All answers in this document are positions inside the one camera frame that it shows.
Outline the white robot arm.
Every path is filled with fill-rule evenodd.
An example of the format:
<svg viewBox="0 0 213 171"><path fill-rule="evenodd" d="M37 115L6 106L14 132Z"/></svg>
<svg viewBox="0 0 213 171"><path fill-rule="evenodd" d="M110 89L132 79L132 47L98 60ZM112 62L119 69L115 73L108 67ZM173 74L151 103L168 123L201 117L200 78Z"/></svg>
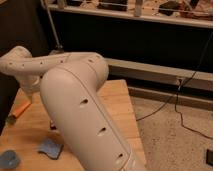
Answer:
<svg viewBox="0 0 213 171"><path fill-rule="evenodd" d="M0 57L0 72L28 95L38 91L49 117L85 171L147 171L97 92L109 67L95 52L34 57L16 46Z"/></svg>

